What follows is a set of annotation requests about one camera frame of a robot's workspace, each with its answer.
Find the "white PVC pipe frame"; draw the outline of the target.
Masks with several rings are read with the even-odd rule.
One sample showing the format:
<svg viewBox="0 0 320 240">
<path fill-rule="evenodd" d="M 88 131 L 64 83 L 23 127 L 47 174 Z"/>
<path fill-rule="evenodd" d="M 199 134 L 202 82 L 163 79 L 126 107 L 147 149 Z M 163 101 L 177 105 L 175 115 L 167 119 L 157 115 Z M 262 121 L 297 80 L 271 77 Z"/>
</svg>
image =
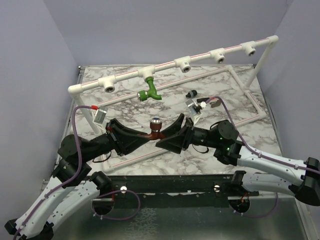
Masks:
<svg viewBox="0 0 320 240">
<path fill-rule="evenodd" d="M 249 48 L 260 46 L 259 41 L 235 47 L 220 48 L 194 56 L 184 56 L 156 65 L 87 66 L 79 83 L 68 92 L 81 109 L 76 112 L 76 133 L 91 140 L 106 132 L 106 125 L 117 119 L 124 126 L 150 133 L 150 120 L 160 118 L 162 127 L 169 127 L 180 114 L 191 118 L 188 99 L 196 103 L 209 98 L 197 128 L 209 129 L 222 120 L 232 120 L 247 144 L 263 152 L 280 156 L 281 149 L 272 125 L 267 104 L 260 88 L 259 68 L 249 65 L 229 65 L 225 61 L 232 52 L 249 55 Z M 145 82 L 153 77 L 157 94 L 162 100 L 149 98 L 139 101 L 137 93 L 148 90 Z M 197 95 L 186 98 L 196 90 Z M 211 108 L 210 101 L 219 99 L 221 105 Z M 91 106 L 106 106 L 103 124 L 93 122 L 96 110 Z"/>
</svg>

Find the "brown plastic faucet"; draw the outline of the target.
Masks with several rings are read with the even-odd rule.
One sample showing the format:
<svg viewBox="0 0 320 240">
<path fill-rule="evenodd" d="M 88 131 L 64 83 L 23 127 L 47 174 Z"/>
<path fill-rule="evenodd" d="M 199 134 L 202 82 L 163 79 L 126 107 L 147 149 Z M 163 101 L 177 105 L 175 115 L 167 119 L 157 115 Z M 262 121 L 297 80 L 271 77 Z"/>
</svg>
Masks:
<svg viewBox="0 0 320 240">
<path fill-rule="evenodd" d="M 162 120 L 159 117 L 153 117 L 149 121 L 149 127 L 151 132 L 149 134 L 138 134 L 138 136 L 149 139 L 150 141 L 162 140 L 165 135 L 161 132 Z"/>
</svg>

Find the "black orange tool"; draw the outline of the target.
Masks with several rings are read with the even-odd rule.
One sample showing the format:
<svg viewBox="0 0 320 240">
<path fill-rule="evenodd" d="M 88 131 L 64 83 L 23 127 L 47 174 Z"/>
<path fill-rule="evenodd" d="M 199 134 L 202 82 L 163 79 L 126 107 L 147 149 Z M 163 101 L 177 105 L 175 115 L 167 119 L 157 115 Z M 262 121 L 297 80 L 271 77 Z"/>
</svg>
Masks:
<svg viewBox="0 0 320 240">
<path fill-rule="evenodd" d="M 208 97 L 203 97 L 203 98 L 198 98 L 196 101 L 198 103 L 201 103 L 201 102 L 206 102 L 209 98 Z"/>
</svg>

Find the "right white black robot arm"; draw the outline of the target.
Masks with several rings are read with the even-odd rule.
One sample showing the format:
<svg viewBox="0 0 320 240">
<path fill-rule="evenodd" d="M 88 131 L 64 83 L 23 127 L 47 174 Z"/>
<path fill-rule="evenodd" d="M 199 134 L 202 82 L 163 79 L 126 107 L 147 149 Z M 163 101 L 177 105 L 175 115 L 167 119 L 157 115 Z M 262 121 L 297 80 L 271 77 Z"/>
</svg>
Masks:
<svg viewBox="0 0 320 240">
<path fill-rule="evenodd" d="M 195 127 L 191 119 L 156 147 L 180 154 L 189 145 L 213 148 L 214 157 L 224 165 L 252 168 L 265 173 L 265 180 L 245 174 L 242 187 L 249 192 L 282 192 L 310 206 L 320 205 L 320 161 L 286 158 L 251 147 L 240 136 L 232 121 L 222 120 L 209 129 Z"/>
</svg>

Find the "small black round fitting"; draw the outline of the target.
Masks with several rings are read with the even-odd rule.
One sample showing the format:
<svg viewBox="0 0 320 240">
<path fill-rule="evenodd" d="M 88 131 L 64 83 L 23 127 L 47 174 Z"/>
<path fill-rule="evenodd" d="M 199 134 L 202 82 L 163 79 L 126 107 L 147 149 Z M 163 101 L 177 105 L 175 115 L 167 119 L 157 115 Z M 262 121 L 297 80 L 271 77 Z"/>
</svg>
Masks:
<svg viewBox="0 0 320 240">
<path fill-rule="evenodd" d="M 185 97 L 186 98 L 194 98 L 196 95 L 198 94 L 198 92 L 196 90 L 190 90 Z"/>
</svg>

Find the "grey metal bracket piece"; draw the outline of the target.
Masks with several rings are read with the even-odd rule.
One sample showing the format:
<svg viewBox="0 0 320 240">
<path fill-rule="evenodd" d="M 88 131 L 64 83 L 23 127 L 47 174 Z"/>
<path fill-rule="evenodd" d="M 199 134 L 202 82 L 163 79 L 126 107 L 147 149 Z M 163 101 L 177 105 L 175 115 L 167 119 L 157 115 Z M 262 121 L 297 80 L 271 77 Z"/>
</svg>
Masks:
<svg viewBox="0 0 320 240">
<path fill-rule="evenodd" d="M 219 107 L 221 105 L 221 101 L 219 99 L 214 99 L 209 102 L 211 108 Z"/>
</svg>

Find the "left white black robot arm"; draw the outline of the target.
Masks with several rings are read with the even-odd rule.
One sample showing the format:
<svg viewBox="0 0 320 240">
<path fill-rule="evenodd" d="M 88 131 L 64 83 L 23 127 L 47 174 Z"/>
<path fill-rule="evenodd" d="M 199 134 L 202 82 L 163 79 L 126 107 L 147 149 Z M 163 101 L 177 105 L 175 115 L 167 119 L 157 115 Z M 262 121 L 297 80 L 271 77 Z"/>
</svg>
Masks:
<svg viewBox="0 0 320 240">
<path fill-rule="evenodd" d="M 50 240 L 54 228 L 86 202 L 112 192 L 112 181 L 102 171 L 89 174 L 88 162 L 115 151 L 128 155 L 149 142 L 147 133 L 112 119 L 106 132 L 91 139 L 76 133 L 66 136 L 58 149 L 61 159 L 32 206 L 19 218 L 8 220 L 7 232 L 15 240 Z"/>
</svg>

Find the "green plastic faucet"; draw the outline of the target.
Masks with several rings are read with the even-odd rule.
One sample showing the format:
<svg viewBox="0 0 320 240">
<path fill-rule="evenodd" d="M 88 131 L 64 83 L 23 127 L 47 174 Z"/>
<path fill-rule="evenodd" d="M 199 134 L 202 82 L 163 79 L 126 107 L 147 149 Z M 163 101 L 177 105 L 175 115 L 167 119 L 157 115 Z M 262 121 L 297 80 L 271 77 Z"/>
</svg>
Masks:
<svg viewBox="0 0 320 240">
<path fill-rule="evenodd" d="M 148 90 L 141 90 L 137 92 L 137 98 L 140 102 L 144 102 L 148 100 L 149 98 L 160 101 L 162 100 L 162 96 L 157 93 L 157 89 L 154 85 L 154 78 L 153 77 L 147 77 L 145 79 L 145 82 L 148 84 L 149 89 Z"/>
</svg>

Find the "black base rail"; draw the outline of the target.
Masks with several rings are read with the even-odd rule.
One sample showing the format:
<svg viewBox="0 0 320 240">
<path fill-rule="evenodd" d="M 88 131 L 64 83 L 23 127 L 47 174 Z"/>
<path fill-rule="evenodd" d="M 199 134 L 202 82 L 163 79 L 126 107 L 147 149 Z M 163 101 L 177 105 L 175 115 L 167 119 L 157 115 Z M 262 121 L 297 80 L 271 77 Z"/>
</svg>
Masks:
<svg viewBox="0 0 320 240">
<path fill-rule="evenodd" d="M 102 191 L 92 200 L 95 210 L 141 208 L 227 208 L 228 198 L 258 196 L 246 190 L 244 171 L 203 175 L 101 175 L 91 176 Z"/>
</svg>

